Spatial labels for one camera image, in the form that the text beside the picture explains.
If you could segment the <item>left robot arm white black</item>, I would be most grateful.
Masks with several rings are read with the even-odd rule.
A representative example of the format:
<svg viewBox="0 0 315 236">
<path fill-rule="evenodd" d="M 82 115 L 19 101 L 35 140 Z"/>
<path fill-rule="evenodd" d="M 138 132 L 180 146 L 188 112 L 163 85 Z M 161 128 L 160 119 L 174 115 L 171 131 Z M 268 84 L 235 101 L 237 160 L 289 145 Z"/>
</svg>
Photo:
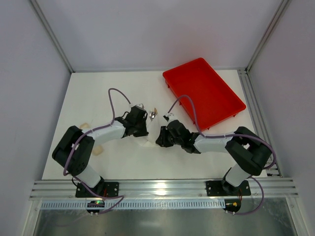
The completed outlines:
<svg viewBox="0 0 315 236">
<path fill-rule="evenodd" d="M 105 181 L 90 165 L 93 148 L 112 140 L 128 136 L 145 137 L 147 111 L 139 106 L 131 107 L 129 112 L 107 125 L 83 130 L 77 126 L 67 129 L 52 158 L 63 167 L 63 175 L 71 175 L 78 182 L 75 197 L 119 198 L 119 183 Z"/>
</svg>

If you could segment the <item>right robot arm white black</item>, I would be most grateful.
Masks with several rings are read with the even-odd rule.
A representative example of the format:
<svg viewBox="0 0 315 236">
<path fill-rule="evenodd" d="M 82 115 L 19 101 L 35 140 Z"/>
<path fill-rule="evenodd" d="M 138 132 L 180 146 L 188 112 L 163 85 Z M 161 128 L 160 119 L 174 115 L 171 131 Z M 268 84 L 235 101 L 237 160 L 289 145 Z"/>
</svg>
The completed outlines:
<svg viewBox="0 0 315 236">
<path fill-rule="evenodd" d="M 160 128 L 156 144 L 164 148 L 178 145 L 190 154 L 228 153 L 236 164 L 227 171 L 222 180 L 206 182 L 210 188 L 209 196 L 238 195 L 247 178 L 260 175 L 270 156 L 274 155 L 267 142 L 243 126 L 233 133 L 207 136 L 190 132 L 181 122 L 173 120 Z"/>
</svg>

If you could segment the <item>silver spoon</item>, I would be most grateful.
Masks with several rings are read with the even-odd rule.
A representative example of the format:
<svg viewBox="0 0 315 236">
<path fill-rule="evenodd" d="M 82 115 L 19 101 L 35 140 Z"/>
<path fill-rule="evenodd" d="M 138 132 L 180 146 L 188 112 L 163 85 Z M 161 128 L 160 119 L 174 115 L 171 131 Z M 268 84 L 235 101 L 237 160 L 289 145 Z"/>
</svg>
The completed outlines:
<svg viewBox="0 0 315 236">
<path fill-rule="evenodd" d="M 149 112 L 149 119 L 150 119 L 151 121 L 153 121 L 153 120 L 155 119 L 156 115 L 157 115 L 157 112 L 156 112 L 155 110 L 151 110 L 151 111 Z"/>
</svg>

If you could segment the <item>white paper napkin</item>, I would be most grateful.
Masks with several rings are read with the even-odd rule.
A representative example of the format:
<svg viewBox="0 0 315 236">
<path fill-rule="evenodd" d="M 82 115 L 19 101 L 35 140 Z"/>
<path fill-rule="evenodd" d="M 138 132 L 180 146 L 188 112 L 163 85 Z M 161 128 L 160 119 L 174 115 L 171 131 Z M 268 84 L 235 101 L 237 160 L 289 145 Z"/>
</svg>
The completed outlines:
<svg viewBox="0 0 315 236">
<path fill-rule="evenodd" d="M 160 135 L 160 128 L 164 124 L 165 120 L 157 115 L 153 120 L 148 119 L 147 121 L 147 131 L 148 135 L 140 138 L 140 146 L 145 148 L 155 148 L 158 147 L 156 140 Z"/>
</svg>

